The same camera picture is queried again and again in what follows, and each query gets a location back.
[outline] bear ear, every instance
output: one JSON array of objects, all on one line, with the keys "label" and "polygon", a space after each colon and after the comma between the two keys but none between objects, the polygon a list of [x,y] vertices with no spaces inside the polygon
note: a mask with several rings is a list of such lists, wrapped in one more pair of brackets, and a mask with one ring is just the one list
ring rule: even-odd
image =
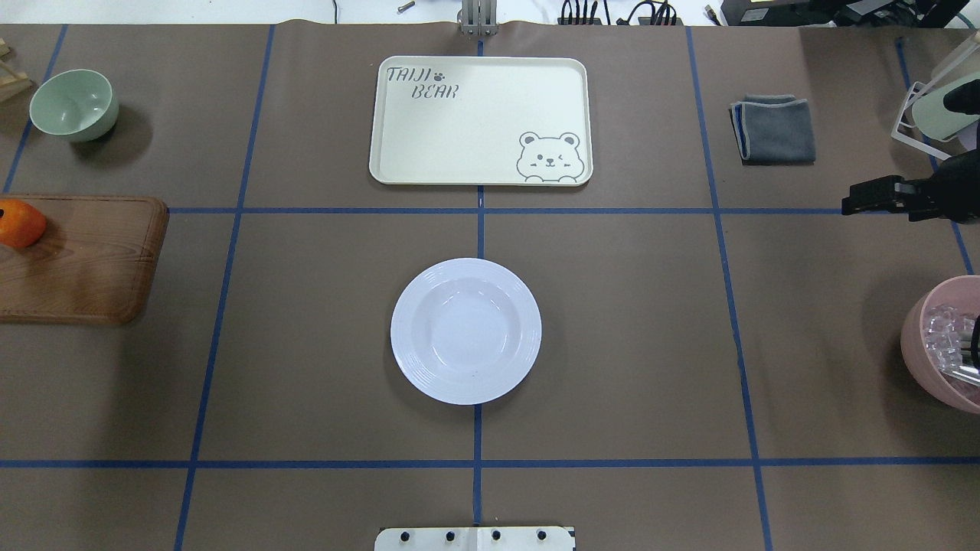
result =
[{"label": "bear ear", "polygon": [[523,147],[528,143],[531,143],[532,141],[537,141],[539,139],[541,139],[541,136],[539,136],[538,134],[534,132],[525,132],[520,135],[520,145],[521,147]]},{"label": "bear ear", "polygon": [[572,147],[578,147],[578,136],[571,132],[566,132],[559,136],[559,139],[568,143]]}]

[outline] green bowl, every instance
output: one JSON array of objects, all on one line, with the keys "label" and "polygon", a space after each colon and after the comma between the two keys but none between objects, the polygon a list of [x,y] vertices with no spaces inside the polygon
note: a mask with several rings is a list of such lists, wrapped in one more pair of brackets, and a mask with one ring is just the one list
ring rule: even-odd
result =
[{"label": "green bowl", "polygon": [[120,104],[109,80],[88,69],[52,76],[30,100],[30,121],[46,134],[89,141],[109,131]]}]

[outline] persimmon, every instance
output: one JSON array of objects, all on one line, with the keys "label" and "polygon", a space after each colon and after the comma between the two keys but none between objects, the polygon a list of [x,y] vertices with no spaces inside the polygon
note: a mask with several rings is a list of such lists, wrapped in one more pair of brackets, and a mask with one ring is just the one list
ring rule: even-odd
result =
[{"label": "persimmon", "polygon": [[0,199],[0,243],[23,248],[41,238],[48,221],[20,199]]}]

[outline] folded towel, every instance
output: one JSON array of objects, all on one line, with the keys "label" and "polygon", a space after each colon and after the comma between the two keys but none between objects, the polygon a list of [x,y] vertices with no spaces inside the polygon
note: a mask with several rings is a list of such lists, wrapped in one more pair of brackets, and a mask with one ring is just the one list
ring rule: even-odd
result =
[{"label": "folded towel", "polygon": [[746,95],[731,105],[735,139],[743,161],[762,164],[816,160],[809,103],[792,95]]}]

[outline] pink bowl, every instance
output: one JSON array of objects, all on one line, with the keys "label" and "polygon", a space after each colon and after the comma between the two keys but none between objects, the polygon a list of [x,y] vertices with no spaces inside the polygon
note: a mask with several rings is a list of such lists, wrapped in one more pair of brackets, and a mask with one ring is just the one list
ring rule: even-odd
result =
[{"label": "pink bowl", "polygon": [[902,326],[902,357],[926,392],[964,412],[980,414],[977,387],[940,373],[932,356],[926,352],[922,323],[925,313],[940,304],[955,306],[961,312],[980,313],[980,275],[947,279],[919,299]]}]

